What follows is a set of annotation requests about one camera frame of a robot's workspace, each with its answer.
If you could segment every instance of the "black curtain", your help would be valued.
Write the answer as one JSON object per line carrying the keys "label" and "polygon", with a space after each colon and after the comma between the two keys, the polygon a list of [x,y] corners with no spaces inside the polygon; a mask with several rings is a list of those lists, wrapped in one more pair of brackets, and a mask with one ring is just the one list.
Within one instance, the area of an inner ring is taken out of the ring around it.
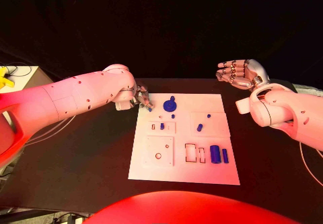
{"label": "black curtain", "polygon": [[55,80],[112,63],[135,77],[215,78],[254,58],[269,78],[323,88],[321,12],[310,1],[1,1],[0,61]]}

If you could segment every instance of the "yellow object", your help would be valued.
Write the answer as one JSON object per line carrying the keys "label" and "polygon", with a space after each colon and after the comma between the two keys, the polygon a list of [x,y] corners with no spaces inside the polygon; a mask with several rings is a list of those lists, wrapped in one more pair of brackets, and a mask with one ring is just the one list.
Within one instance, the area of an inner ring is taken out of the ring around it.
{"label": "yellow object", "polygon": [[0,88],[3,86],[8,86],[8,87],[14,86],[14,82],[4,78],[4,74],[5,74],[5,68],[1,68],[0,69]]}

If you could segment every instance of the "robotic arm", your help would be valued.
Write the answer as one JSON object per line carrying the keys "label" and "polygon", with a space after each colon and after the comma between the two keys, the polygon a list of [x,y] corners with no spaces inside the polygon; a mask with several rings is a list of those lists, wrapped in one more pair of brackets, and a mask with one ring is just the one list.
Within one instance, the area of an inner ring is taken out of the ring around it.
{"label": "robotic arm", "polygon": [[[135,84],[121,64],[49,85],[0,94],[0,167],[44,126],[109,102],[115,102],[117,110],[127,110],[138,103],[153,108],[147,89]],[[3,112],[10,115],[14,131]]]}
{"label": "robotic arm", "polygon": [[228,61],[217,67],[217,80],[252,92],[235,102],[239,113],[251,113],[261,127],[282,130],[294,140],[323,151],[323,98],[271,84],[261,64],[252,59]]}

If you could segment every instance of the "dark table surface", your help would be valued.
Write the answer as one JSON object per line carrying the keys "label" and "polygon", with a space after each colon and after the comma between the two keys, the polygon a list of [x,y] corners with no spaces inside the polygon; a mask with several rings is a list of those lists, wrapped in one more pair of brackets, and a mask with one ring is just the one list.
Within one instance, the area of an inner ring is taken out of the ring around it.
{"label": "dark table surface", "polygon": [[[138,79],[150,93],[220,94],[241,186],[128,180],[138,106],[114,103],[78,115],[47,140],[24,148],[0,193],[0,206],[93,213],[121,199],[160,190],[213,194],[251,203],[303,223],[323,221],[323,188],[310,176],[298,142],[241,115],[235,101],[248,97],[213,79]],[[323,159],[303,146],[314,175]]]}

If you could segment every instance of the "puzzle board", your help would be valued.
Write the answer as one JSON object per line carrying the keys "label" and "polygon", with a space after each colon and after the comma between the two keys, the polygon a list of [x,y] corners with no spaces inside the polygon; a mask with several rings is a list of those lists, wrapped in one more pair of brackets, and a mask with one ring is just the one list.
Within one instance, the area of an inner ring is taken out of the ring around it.
{"label": "puzzle board", "polygon": [[[177,108],[166,112],[170,96]],[[138,111],[128,179],[239,185],[220,95],[153,93],[150,101],[151,112]],[[220,148],[222,163],[212,163],[210,145]],[[223,163],[223,148],[229,163]]]}

